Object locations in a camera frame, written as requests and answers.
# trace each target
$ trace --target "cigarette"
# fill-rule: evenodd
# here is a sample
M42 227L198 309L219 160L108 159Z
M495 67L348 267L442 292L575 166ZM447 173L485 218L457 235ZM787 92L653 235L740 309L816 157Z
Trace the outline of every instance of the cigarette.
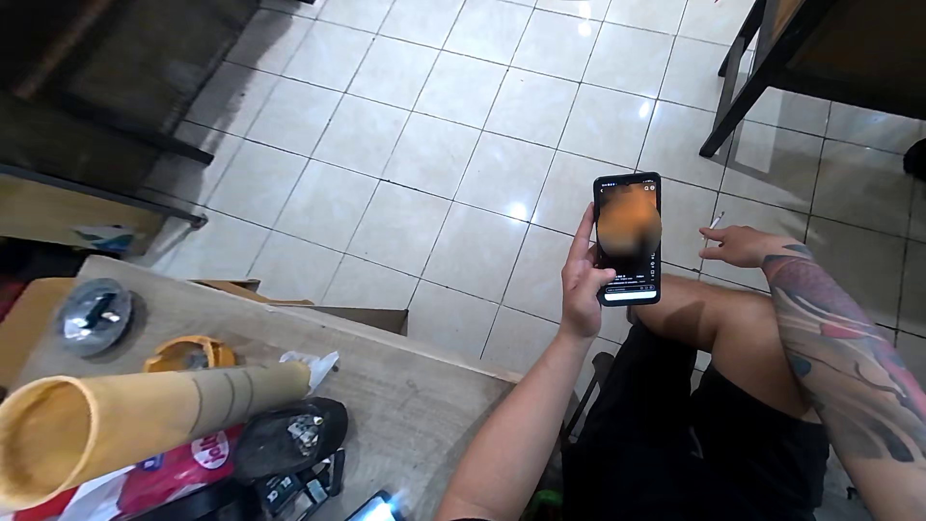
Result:
M713 229L714 229L714 226L717 226L717 224L720 222L720 220L723 219L723 214L724 214L724 213L726 213L726 211L722 211L722 212L720 213L720 215L718 215L717 217L715 217L715 218L714 218L714 221L711 222L711 224L710 224L710 226L708 226L708 228L710 228L711 230L713 230Z

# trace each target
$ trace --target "yellow container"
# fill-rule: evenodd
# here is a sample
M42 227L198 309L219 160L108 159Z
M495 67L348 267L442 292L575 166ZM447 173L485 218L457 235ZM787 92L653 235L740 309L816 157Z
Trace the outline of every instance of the yellow container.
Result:
M22 509L308 392L300 362L31 382L0 405L0 504Z

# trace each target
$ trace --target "smartphone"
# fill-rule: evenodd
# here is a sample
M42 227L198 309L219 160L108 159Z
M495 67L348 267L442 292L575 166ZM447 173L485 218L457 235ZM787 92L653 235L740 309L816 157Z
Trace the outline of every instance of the smartphone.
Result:
M617 272L615 279L598 291L602 306L659 302L661 214L658 173L594 180L595 267Z
M346 521L405 521L392 500L388 492L380 490L363 503L363 506L351 514Z

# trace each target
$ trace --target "red package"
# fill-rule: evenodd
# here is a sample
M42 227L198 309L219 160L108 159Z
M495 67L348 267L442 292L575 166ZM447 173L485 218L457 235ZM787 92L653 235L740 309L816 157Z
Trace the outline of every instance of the red package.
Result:
M0 515L0 521L111 521L171 502L232 474L232 451L243 427L233 426L175 447L128 471L65 490L38 506Z
M135 465L119 495L123 515L133 515L232 475L232 449L242 426L196 439Z

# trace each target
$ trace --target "floor tile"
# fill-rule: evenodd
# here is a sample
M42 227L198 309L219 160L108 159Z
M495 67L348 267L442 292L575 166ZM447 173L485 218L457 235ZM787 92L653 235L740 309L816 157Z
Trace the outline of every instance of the floor tile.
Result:
M422 278L500 302L527 223L454 203Z
M736 284L735 282L730 282L728 280L719 279L717 277L712 277L710 275L701 274L698 278L703 283L710 284L713 286L726 287L727 289L735 289L737 291L752 291L754 293L762 293L768 295L768 291L759 291L754 287L743 286L742 284Z
M679 35L730 46L752 5L752 2L688 0Z
M176 197L161 194L149 188L140 189L135 196L146 201L170 205L173 208L186 210L193 214L205 213L205 209L201 206L182 201ZM155 273L170 276L168 269L174 257L177 256L180 243L188 235L196 231L197 230L194 230L187 221L176 217L168 217L143 254L124 256L122 259L137 266L144 266Z
M308 159L245 141L207 206L263 226L272 226Z
M687 268L680 268L674 264L669 264L668 262L662 263L662 273L670 275L678 275L687 279L697 280L700 273L689 270Z
M822 148L820 137L744 121L720 190L810 212Z
M537 0L536 7L582 19L605 19L611 0Z
M901 331L897 334L897 353L920 387L926 388L926 338Z
M521 247L502 303L559 323L563 285L560 270L569 255L572 237L531 226Z
M377 183L367 175L312 160L274 229L344 251Z
M906 154L922 136L919 120L833 103L826 137Z
M531 9L499 0L469 0L444 49L508 64L527 27Z
M769 87L746 112L745 118L798 132L823 135L829 116L830 102L825 99Z
M497 310L498 304L422 280L408 306L408 337L478 359Z
M598 335L612 342L623 342L631 330L627 308L601 308L601 332Z
M578 88L559 78L509 70L485 130L555 147Z
M910 203L910 238L926 242L926 183L913 181Z
M826 140L813 214L886 234L905 235L913 178L903 157Z
M653 103L584 83L559 149L633 168L640 158Z
M316 22L296 50L283 76L336 91L347 90L373 41L369 32Z
M482 133L456 200L528 221L544 186L553 149Z
M463 0L395 0L380 34L440 48Z
M698 155L713 124L713 112L658 101L637 168L717 190L730 152L729 142L713 158Z
M347 253L418 276L449 208L446 199L380 183Z
M326 306L404 310L418 279L367 260L344 255L331 287L321 302Z
M656 97L669 65L673 40L667 34L606 23L582 81Z
M186 236L167 275L179 279L242 280L270 230L204 209L209 223Z
M588 349L588 354L585 355L585 360L582 362L582 370L579 372L579 379L576 381L574 387L576 397L580 400L582 399L582 394L588 388L588 385L592 382L592 377L594 376L594 367L592 366L592 360L594 356L600 352L606 352L611 355L617 354L618 349L620 349L620 344L615 342L609 342L603 338L596 338L592 342L592 347Z
M720 197L717 199L717 209L714 211L715 216L720 215L722 211L726 213L723 216L721 227L731 224L752 226L757 230L770 234L794 237L796 241L801 241L804 238L804 232L807 229L807 215L803 213L797 213L795 211L785 210L739 197L728 196L726 194L720 194ZM716 246L717 243L709 242L708 245ZM754 287L762 291L769 290L769 284L766 281L765 274L758 268L747 270L746 268L732 266L722 260L705 260L701 268L701 273L733 281L744 286Z
M650 31L676 34L682 23L682 13L687 2L688 0L611 0L605 20Z
M260 280L260 295L268 299L321 302L343 253L271 232L248 278Z
M280 74L314 22L293 15L259 9L229 51L231 63Z
M717 111L723 78L717 75L728 47L676 38L659 99ZM743 56L748 69L750 57Z
M926 244L907 241L900 329L926 336Z
M222 63L196 97L186 119L234 135L244 135L273 90L277 76Z
M407 117L401 108L345 95L313 157L380 177Z
M695 389L701 386L701 378L703 376L704 376L704 371L698 371L696 369L692 371L692 379L691 379L692 392L694 392Z
M423 45L377 37L347 92L411 110L437 53Z
M315 18L328 0L315 0L314 4L307 4L299 0L261 0L260 6L283 13L290 13L305 18Z
M694 369L702 373L706 371L707 367L710 365L710 358L710 353L699 350L694 359Z
M557 335L559 326L502 306L482 359L527 374Z
M341 93L282 78L247 138L309 156L340 100Z
M412 113L382 178L453 198L478 139L474 128Z
M717 192L662 180L662 260L693 270L701 267L701 226L710 225Z
M535 10L511 65L579 82L600 28L598 22Z
M164 153L144 180L144 185L184 201L206 204L243 139L189 121L180 123L174 137L213 154L215 158L204 165Z
M627 173L633 171L567 152L557 152L531 222L574 235L585 208L592 202L594 180L606 175Z
M329 0L319 19L376 32L392 4L393 0Z
M807 247L871 320L896 326L904 239L811 217Z
M415 111L482 128L503 78L497 63L442 52Z

